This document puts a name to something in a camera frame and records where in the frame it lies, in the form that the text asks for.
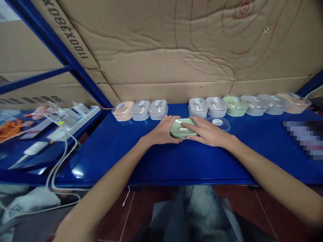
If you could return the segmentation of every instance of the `hand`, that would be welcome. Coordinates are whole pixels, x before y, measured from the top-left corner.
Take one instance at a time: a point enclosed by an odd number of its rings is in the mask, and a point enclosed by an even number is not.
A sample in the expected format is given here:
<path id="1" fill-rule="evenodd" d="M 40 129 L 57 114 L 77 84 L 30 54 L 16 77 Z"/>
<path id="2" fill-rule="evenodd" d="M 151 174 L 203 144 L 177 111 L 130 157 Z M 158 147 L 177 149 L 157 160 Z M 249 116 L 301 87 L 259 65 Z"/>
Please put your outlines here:
<path id="1" fill-rule="evenodd" d="M 230 140 L 234 137 L 233 135 L 218 128 L 216 125 L 206 121 L 204 118 L 192 116 L 189 118 L 193 119 L 197 126 L 188 123 L 181 123 L 182 126 L 193 130 L 200 137 L 189 135 L 186 137 L 186 139 L 198 141 L 209 146 L 219 146 L 225 148 L 226 145 L 230 143 Z"/>
<path id="2" fill-rule="evenodd" d="M 175 119 L 181 118 L 180 116 L 165 116 L 160 121 L 160 123 L 147 135 L 143 138 L 147 139 L 149 144 L 156 145 L 156 144 L 167 144 L 167 143 L 174 143 L 179 144 L 183 140 L 180 138 L 173 138 L 171 137 L 169 131 L 171 126 L 173 125 Z"/>

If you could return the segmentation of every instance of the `jeans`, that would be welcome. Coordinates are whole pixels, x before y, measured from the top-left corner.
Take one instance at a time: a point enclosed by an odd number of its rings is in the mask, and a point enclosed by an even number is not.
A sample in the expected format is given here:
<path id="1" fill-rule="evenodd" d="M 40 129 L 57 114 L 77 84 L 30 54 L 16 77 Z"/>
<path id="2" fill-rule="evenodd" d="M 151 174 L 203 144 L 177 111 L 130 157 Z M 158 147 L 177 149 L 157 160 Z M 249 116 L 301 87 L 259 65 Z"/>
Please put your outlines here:
<path id="1" fill-rule="evenodd" d="M 164 236 L 171 241 L 238 241 L 212 186 L 179 188 Z"/>

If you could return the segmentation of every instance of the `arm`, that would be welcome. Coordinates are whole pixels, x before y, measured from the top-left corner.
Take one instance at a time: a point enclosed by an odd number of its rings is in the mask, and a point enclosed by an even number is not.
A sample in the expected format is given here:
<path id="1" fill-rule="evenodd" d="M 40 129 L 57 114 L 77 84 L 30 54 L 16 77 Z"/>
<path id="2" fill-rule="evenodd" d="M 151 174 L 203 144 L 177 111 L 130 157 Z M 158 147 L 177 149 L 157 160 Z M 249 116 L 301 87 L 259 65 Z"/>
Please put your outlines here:
<path id="1" fill-rule="evenodd" d="M 119 198 L 146 151 L 154 144 L 178 144 L 183 141 L 172 138 L 169 133 L 178 118 L 165 116 L 156 128 L 142 137 L 69 212 L 59 225 L 54 241 L 94 241 L 97 226 Z"/>
<path id="2" fill-rule="evenodd" d="M 185 123 L 182 125 L 192 129 L 200 137 L 188 136 L 187 139 L 227 149 L 243 164 L 262 188 L 303 222 L 313 227 L 323 225 L 323 198 L 320 195 L 250 149 L 235 136 L 222 131 L 203 118 L 190 118 L 197 123 L 197 127 Z"/>

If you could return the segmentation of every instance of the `pixelated area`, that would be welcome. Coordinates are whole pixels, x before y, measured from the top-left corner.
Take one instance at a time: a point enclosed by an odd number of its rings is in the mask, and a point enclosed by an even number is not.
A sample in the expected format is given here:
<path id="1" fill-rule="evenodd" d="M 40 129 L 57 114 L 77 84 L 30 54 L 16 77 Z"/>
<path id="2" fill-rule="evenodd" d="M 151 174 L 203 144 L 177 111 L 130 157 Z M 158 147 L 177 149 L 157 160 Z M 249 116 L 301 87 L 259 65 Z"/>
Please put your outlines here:
<path id="1" fill-rule="evenodd" d="M 284 121 L 284 130 L 310 160 L 323 164 L 323 122 Z"/>

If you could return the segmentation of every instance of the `round sticker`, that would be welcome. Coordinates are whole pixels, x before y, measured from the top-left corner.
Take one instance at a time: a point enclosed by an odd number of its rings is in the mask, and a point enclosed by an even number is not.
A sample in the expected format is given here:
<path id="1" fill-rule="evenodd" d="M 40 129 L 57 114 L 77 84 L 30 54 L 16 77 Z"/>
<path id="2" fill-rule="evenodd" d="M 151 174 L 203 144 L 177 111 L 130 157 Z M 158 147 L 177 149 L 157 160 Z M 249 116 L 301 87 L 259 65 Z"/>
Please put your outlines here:
<path id="1" fill-rule="evenodd" d="M 138 106 L 141 106 L 141 105 L 143 105 L 144 103 L 145 103 L 145 101 L 142 101 L 142 100 L 141 100 L 141 101 L 137 102 L 137 105 L 138 105 Z"/>
<path id="2" fill-rule="evenodd" d="M 256 101 L 256 102 L 261 102 L 261 98 L 253 96 L 252 100 Z"/>
<path id="3" fill-rule="evenodd" d="M 276 101 L 281 101 L 282 100 L 280 97 L 277 97 L 275 95 L 272 95 L 271 98 L 276 100 Z"/>
<path id="4" fill-rule="evenodd" d="M 216 126 L 221 126 L 223 125 L 223 121 L 221 119 L 213 119 L 212 123 Z"/>
<path id="5" fill-rule="evenodd" d="M 202 103 L 202 102 L 203 102 L 203 100 L 202 100 L 202 99 L 200 99 L 200 98 L 197 98 L 197 99 L 195 99 L 195 102 L 196 102 L 196 103 Z"/>
<path id="6" fill-rule="evenodd" d="M 293 94 L 293 93 L 290 93 L 289 94 L 291 97 L 293 97 L 293 98 L 300 98 L 300 96 L 298 96 L 298 95 L 296 95 L 296 94 Z"/>
<path id="7" fill-rule="evenodd" d="M 238 103 L 239 103 L 239 102 L 241 102 L 241 99 L 240 99 L 240 98 L 238 98 L 238 97 L 234 97 L 234 98 L 233 98 L 233 101 L 235 101 L 235 102 L 238 102 Z"/>
<path id="8" fill-rule="evenodd" d="M 214 101 L 214 102 L 219 103 L 219 102 L 221 102 L 221 98 L 219 98 L 219 97 L 214 97 L 214 98 L 213 98 L 213 101 Z"/>
<path id="9" fill-rule="evenodd" d="M 156 106 L 160 106 L 161 104 L 162 104 L 162 101 L 160 101 L 160 100 L 158 100 L 158 101 L 155 102 L 155 105 Z"/>
<path id="10" fill-rule="evenodd" d="M 116 107 L 116 109 L 120 109 L 120 108 L 122 108 L 124 106 L 124 104 L 119 104 L 117 107 Z"/>

